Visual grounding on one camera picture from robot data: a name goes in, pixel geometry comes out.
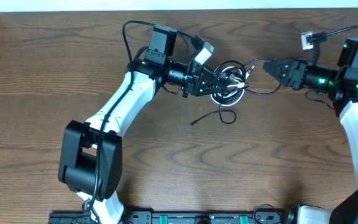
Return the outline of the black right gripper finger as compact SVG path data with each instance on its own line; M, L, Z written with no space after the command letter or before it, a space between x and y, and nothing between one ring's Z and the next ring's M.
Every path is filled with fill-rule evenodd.
M281 86L291 86L291 76L289 73L270 73L270 76L273 77L276 81L278 81Z
M263 64L263 69L270 75L287 74L291 66L296 62L294 58L286 58L281 60L272 60Z

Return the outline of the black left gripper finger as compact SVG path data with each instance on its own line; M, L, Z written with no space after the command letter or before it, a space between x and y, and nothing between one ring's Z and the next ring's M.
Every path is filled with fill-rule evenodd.
M227 85L201 85L199 88L199 95L211 95L218 93L227 93L229 91L229 87Z
M210 67L203 65L201 69L201 84L204 86L228 86L226 78L221 78Z

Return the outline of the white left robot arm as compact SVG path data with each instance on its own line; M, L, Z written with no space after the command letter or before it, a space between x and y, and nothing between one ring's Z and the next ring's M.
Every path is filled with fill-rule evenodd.
M168 83L183 96L227 93L234 75L205 66L213 46L193 36L188 63L170 59L180 31L154 24L150 45L129 58L121 86L84 123L70 121L63 133L58 179L84 199L97 223L119 223L124 206L116 189L122 175L122 139L138 112Z

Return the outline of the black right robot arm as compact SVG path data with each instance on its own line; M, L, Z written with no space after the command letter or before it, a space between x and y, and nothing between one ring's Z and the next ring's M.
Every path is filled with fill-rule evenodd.
M356 189L334 209L298 205L288 214L288 223L358 223L358 39L345 40L338 69L300 58L265 62L263 69L282 86L325 93L340 119L351 150Z

